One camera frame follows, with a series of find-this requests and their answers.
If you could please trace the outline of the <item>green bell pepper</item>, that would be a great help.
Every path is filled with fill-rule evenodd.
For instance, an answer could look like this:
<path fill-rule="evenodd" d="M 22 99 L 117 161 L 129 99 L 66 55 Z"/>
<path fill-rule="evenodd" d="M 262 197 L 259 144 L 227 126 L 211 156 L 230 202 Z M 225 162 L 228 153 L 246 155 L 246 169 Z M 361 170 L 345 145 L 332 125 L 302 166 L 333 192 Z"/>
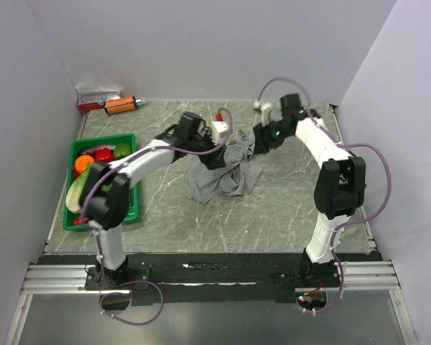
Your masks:
<path fill-rule="evenodd" d="M 129 156 L 132 153 L 131 145 L 128 142 L 120 142 L 113 149 L 115 160 L 120 160 Z"/>

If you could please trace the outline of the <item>green lettuce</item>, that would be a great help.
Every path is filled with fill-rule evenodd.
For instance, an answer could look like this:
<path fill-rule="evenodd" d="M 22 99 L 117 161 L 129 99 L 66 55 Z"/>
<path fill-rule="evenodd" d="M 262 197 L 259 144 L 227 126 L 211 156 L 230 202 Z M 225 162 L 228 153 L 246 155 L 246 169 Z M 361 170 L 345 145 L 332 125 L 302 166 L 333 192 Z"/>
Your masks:
<path fill-rule="evenodd" d="M 65 206 L 71 213 L 81 212 L 80 197 L 91 171 L 91 166 L 92 163 L 88 163 L 87 168 L 74 180 L 66 194 Z"/>

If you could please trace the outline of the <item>orange cylinder tool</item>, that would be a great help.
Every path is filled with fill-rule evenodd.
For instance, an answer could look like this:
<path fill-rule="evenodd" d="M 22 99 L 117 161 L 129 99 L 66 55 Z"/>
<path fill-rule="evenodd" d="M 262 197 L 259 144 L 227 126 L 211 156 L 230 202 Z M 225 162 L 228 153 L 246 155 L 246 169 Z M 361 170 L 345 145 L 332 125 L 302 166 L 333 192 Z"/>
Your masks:
<path fill-rule="evenodd" d="M 103 109 L 108 115 L 136 111 L 147 102 L 135 96 L 115 98 L 104 102 Z"/>

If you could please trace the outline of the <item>aluminium rail frame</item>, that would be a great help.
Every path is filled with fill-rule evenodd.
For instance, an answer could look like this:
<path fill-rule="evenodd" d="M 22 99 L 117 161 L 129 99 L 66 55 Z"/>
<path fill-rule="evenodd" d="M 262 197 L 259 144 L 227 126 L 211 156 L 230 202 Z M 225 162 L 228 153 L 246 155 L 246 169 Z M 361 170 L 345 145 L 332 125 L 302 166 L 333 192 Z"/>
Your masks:
<path fill-rule="evenodd" d="M 136 254 L 113 290 L 92 256 L 29 266 L 7 344 L 416 344 L 390 261 L 298 280 L 294 254 Z"/>

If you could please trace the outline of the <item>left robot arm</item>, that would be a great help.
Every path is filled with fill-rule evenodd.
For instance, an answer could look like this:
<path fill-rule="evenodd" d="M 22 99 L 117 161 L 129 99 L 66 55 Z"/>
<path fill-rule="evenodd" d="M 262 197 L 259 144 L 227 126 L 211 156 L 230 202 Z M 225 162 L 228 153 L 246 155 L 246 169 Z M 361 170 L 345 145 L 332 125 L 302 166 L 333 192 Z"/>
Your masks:
<path fill-rule="evenodd" d="M 186 111 L 176 124 L 142 149 L 111 163 L 92 164 L 80 197 L 80 220 L 94 233 L 98 268 L 102 281 L 110 288 L 119 289 L 129 283 L 121 232 L 129 210 L 130 190 L 149 174 L 186 155 L 197 155 L 209 170 L 223 167 L 233 119 L 226 108 L 219 109 L 218 115 L 222 129 Z"/>

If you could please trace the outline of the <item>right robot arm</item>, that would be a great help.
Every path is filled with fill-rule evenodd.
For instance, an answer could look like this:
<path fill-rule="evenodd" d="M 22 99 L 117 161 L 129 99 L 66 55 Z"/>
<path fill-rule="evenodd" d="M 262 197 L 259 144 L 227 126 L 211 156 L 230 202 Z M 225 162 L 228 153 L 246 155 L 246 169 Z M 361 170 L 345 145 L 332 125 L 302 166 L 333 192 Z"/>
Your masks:
<path fill-rule="evenodd" d="M 261 114 L 261 121 L 253 128 L 254 152 L 266 154 L 280 147 L 285 139 L 295 137 L 320 169 L 313 194 L 318 217 L 299 266 L 301 281 L 312 287 L 338 272 L 335 248 L 346 223 L 363 204 L 366 163 L 341 147 L 318 112 L 302 106 L 298 94 L 287 94 L 279 103 L 281 118 L 273 120 L 272 103 L 255 101 L 254 110 Z"/>

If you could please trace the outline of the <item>red chili pepper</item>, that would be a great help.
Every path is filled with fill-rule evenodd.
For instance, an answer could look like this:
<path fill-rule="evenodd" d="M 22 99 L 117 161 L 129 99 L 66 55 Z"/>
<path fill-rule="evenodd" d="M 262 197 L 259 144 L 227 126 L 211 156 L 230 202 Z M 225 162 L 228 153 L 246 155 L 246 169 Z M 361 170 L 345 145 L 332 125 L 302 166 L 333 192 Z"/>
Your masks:
<path fill-rule="evenodd" d="M 73 226 L 80 226 L 81 224 L 86 224 L 89 222 L 89 218 L 85 217 L 83 219 L 81 218 L 76 218 L 73 222 L 72 225 Z"/>

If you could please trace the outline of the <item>red white box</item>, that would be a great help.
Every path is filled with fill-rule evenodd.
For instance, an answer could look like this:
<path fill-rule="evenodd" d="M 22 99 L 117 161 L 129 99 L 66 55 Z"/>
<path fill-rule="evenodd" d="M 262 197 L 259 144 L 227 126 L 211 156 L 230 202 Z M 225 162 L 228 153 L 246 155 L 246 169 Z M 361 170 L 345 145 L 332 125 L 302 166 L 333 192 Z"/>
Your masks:
<path fill-rule="evenodd" d="M 105 102 L 119 98 L 121 98 L 121 93 L 117 91 L 79 96 L 77 107 L 81 113 L 88 113 L 90 111 L 103 109 Z"/>

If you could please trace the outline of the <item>purple eggplant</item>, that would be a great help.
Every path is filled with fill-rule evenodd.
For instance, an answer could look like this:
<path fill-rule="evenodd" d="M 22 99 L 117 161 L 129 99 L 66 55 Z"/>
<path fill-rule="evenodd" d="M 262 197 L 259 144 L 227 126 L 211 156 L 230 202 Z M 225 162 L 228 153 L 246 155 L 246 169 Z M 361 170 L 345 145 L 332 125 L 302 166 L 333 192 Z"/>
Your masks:
<path fill-rule="evenodd" d="M 113 151 L 115 149 L 116 145 L 114 144 L 102 144 L 102 145 L 96 145 L 93 147 L 87 147 L 85 149 L 82 149 L 78 152 L 79 155 L 95 155 L 97 151 L 108 149 L 110 151 Z"/>

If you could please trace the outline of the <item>grey garment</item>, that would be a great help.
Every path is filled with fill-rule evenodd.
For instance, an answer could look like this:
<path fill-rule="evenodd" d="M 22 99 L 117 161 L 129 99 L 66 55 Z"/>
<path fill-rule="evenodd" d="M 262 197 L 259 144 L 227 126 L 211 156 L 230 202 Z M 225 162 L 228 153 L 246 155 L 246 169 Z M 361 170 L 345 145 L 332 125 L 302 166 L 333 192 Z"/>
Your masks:
<path fill-rule="evenodd" d="M 237 141 L 228 145 L 231 139 Z M 218 195 L 236 197 L 250 194 L 263 170 L 254 154 L 254 138 L 242 130 L 232 134 L 224 154 L 226 166 L 208 170 L 201 162 L 184 174 L 184 195 L 206 204 Z"/>

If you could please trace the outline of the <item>red bell pepper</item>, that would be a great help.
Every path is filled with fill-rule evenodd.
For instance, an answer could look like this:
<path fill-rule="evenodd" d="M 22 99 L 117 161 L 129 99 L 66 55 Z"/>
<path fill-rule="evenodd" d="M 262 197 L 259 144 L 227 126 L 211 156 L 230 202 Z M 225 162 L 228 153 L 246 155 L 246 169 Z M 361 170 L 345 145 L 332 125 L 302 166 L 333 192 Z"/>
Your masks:
<path fill-rule="evenodd" d="M 103 148 L 96 151 L 94 159 L 96 162 L 110 163 L 115 160 L 115 157 L 110 149 Z"/>

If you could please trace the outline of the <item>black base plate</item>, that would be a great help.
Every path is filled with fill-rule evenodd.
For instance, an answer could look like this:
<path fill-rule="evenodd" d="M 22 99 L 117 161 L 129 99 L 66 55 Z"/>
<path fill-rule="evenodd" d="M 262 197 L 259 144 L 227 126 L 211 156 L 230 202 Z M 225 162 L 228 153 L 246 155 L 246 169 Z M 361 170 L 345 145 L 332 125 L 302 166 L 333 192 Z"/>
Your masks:
<path fill-rule="evenodd" d="M 389 282 L 390 264 L 379 254 L 342 254 L 337 274 L 304 281 L 302 254 L 133 254 L 128 259 L 128 285 L 111 287 L 98 265 L 87 271 L 85 290 L 131 293 L 133 306 L 166 303 L 272 300 L 295 303 L 302 291 L 340 288 L 370 290 Z"/>

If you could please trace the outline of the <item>orange fruit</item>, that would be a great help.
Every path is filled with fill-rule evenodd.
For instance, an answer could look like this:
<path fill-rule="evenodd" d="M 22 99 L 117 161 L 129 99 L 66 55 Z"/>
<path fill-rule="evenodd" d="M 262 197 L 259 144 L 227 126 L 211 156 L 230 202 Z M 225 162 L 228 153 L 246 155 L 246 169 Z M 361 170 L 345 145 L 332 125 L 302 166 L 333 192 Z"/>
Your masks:
<path fill-rule="evenodd" d="M 78 174 L 82 174 L 85 169 L 92 164 L 93 162 L 95 162 L 94 158 L 90 155 L 81 155 L 79 157 L 76 158 L 75 163 L 74 163 L 74 168 L 75 171 Z"/>

